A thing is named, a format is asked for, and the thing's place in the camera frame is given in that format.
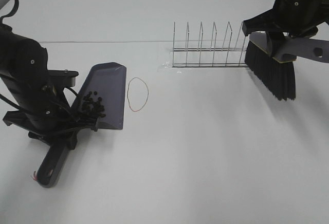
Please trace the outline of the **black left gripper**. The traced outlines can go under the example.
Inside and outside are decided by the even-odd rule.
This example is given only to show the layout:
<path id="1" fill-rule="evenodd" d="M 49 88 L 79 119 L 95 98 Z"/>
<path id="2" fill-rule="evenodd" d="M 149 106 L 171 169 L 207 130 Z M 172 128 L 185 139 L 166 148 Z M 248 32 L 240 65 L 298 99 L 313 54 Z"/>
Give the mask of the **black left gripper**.
<path id="1" fill-rule="evenodd" d="M 29 85 L 13 78 L 3 77 L 6 87 L 17 104 L 2 97 L 16 111 L 8 111 L 3 117 L 7 126 L 16 125 L 29 131 L 29 137 L 50 139 L 51 145 L 64 146 L 69 150 L 76 148 L 77 130 L 91 129 L 98 131 L 98 117 L 76 115 L 64 95 L 64 90 L 57 91 L 51 79 L 37 85 Z"/>

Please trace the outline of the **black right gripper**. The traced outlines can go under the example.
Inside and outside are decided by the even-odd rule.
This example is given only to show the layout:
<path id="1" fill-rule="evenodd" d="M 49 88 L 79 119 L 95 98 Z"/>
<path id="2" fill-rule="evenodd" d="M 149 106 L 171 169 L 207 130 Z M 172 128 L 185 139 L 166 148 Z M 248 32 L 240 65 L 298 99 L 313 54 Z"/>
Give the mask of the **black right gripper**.
<path id="1" fill-rule="evenodd" d="M 243 21 L 243 33 L 266 32 L 267 54 L 273 57 L 285 43 L 283 32 L 310 39 L 318 33 L 316 26 L 327 21 L 328 0 L 275 0 L 270 10 Z"/>

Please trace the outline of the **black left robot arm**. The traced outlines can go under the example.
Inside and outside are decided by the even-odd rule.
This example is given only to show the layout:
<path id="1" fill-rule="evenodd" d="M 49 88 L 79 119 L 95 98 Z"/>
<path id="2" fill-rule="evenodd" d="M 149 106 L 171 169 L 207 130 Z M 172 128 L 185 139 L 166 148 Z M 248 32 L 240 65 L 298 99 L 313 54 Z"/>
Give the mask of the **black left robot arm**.
<path id="1" fill-rule="evenodd" d="M 7 126 L 23 128 L 49 145 L 63 137 L 73 150 L 78 131 L 96 120 L 75 111 L 65 97 L 64 90 L 72 90 L 77 76 L 77 71 L 49 70 L 46 48 L 1 26 L 1 80 L 14 101 L 1 99 L 16 109 L 5 114 Z"/>

